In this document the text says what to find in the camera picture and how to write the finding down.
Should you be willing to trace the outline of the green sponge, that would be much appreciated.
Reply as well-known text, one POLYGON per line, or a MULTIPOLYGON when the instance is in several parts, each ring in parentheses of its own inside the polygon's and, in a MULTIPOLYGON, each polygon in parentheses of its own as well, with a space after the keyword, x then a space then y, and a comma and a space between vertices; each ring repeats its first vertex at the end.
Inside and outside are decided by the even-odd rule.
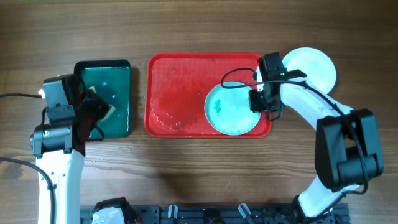
MULTIPOLYGON (((94 93, 96 93, 95 87, 91 86, 89 87, 94 93)), ((105 122, 114 112, 116 108, 113 105, 109 105, 109 110, 105 114, 105 116, 99 120, 99 122, 105 122)))

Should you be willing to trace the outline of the light blue plate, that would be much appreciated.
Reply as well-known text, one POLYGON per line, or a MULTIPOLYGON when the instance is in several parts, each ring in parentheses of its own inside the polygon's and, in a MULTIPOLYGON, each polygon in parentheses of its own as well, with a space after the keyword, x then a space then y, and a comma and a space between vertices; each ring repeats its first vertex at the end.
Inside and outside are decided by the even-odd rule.
POLYGON ((225 82, 208 93, 204 112, 207 121, 218 132, 239 136, 250 132, 260 121, 261 114, 251 111, 249 91, 240 82, 225 82))

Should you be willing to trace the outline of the white plate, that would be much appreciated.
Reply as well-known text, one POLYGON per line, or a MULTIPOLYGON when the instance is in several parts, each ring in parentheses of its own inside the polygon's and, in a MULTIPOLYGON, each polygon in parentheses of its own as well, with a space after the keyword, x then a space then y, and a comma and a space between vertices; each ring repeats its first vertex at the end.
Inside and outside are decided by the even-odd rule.
POLYGON ((301 70, 322 92, 329 93, 335 86, 337 72, 334 63, 325 53, 311 47, 290 51, 282 63, 288 70, 301 70))

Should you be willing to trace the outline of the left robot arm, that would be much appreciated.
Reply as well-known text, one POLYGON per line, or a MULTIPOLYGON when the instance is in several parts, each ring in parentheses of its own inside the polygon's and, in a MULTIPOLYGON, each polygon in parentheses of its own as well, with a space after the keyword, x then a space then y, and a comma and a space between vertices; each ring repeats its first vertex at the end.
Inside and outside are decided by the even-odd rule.
POLYGON ((43 82, 47 106, 30 137, 39 168, 39 223, 79 223, 80 180, 85 144, 110 105, 78 75, 43 82))

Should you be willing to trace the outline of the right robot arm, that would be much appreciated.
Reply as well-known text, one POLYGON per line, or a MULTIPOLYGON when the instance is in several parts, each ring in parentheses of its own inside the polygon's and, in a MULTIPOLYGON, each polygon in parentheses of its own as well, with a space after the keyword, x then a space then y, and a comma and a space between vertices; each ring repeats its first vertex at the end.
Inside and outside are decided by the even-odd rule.
POLYGON ((255 111, 295 110, 315 130, 315 170, 309 187, 294 198, 295 222, 319 220, 349 194, 362 195, 384 170, 376 117, 354 110, 319 89, 302 71, 257 70, 250 106, 255 111))

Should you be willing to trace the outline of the black tray with green water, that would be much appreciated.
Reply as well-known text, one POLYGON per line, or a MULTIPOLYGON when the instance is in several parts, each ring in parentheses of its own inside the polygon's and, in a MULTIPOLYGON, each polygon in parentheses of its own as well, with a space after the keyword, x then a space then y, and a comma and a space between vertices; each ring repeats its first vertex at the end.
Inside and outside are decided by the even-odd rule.
POLYGON ((91 60, 75 64, 87 88, 93 90, 111 109, 97 122, 106 139, 123 138, 130 132, 131 64, 125 59, 91 60))

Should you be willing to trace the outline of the red plastic tray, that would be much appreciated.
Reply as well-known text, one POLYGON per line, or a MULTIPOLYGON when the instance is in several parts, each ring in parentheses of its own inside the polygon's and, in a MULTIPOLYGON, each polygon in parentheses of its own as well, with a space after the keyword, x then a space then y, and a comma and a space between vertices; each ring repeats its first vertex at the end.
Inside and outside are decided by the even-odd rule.
POLYGON ((205 116, 205 99, 225 73, 251 83, 244 67, 257 67, 257 53, 159 53, 149 61, 144 115, 146 131, 159 138, 224 138, 205 116))

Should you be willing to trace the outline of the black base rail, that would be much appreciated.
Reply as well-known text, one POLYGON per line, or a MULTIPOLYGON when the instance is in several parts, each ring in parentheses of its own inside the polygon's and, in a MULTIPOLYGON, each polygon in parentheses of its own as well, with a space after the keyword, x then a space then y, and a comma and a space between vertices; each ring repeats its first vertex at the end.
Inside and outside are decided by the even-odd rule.
POLYGON ((299 211, 291 203, 261 206, 187 207, 169 205, 132 205, 124 197, 98 202, 82 208, 78 223, 298 223, 299 211))

